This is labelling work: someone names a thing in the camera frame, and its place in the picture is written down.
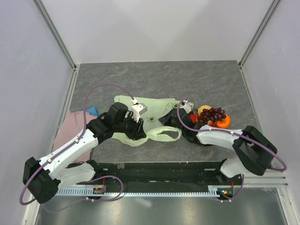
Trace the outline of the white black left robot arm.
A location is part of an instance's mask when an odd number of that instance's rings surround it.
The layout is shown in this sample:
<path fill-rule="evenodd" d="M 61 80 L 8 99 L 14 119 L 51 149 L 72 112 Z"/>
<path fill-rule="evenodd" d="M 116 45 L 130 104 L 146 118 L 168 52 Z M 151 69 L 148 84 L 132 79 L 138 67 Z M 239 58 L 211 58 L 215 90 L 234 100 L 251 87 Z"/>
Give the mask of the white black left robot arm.
<path fill-rule="evenodd" d="M 25 187 L 22 193 L 30 191 L 33 199 L 43 204 L 65 187 L 89 181 L 99 184 L 103 173 L 96 169 L 96 162 L 82 163 L 72 168 L 69 164 L 115 133 L 125 134 L 134 141 L 145 138 L 141 115 L 147 108 L 135 99 L 132 102 L 131 107 L 120 102 L 114 103 L 108 112 L 85 122 L 79 134 L 53 153 L 40 159 L 27 159 L 23 171 L 22 181 Z"/>

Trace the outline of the green avocado print plastic bag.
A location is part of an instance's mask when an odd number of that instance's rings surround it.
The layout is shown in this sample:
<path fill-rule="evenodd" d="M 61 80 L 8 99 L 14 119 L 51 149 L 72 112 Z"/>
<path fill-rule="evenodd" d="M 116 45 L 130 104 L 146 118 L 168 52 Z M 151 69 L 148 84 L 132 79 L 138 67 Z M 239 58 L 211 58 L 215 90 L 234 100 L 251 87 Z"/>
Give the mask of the green avocado print plastic bag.
<path fill-rule="evenodd" d="M 144 120 L 143 130 L 146 134 L 145 138 L 139 140 L 131 140 L 123 133 L 115 133 L 112 138 L 120 141 L 125 145 L 137 147 L 148 140 L 156 142 L 174 142 L 180 139 L 181 130 L 179 128 L 165 126 L 158 120 L 167 115 L 180 101 L 174 98 L 144 98 L 136 97 L 138 103 L 146 106 L 147 111 L 141 115 Z"/>

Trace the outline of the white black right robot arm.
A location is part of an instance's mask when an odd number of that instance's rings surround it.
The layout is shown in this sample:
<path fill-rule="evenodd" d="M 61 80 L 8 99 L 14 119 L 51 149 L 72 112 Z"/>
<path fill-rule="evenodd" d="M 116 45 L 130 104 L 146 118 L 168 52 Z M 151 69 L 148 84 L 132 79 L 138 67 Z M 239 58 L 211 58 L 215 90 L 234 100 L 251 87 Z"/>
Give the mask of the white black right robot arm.
<path fill-rule="evenodd" d="M 209 125 L 195 122 L 193 112 L 186 113 L 184 109 L 173 108 L 168 114 L 158 120 L 164 126 L 181 130 L 182 136 L 190 143 L 201 146 L 215 145 L 233 150 L 236 157 L 222 161 L 220 169 L 215 172 L 215 180 L 219 184 L 226 184 L 238 174 L 250 172 L 262 176 L 277 154 L 277 148 L 253 126 L 245 129 L 229 130 L 224 132 Z"/>

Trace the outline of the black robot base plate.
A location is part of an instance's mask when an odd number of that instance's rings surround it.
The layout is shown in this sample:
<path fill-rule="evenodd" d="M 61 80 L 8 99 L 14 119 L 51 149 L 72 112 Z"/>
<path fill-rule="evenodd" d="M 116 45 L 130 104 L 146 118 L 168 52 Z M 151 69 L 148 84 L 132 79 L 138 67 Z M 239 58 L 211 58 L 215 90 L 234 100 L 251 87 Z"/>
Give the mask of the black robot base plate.
<path fill-rule="evenodd" d="M 227 178 L 220 162 L 92 163 L 93 185 L 107 192 L 184 193 L 207 192 L 209 186 L 231 187 L 242 183 L 242 175 Z"/>

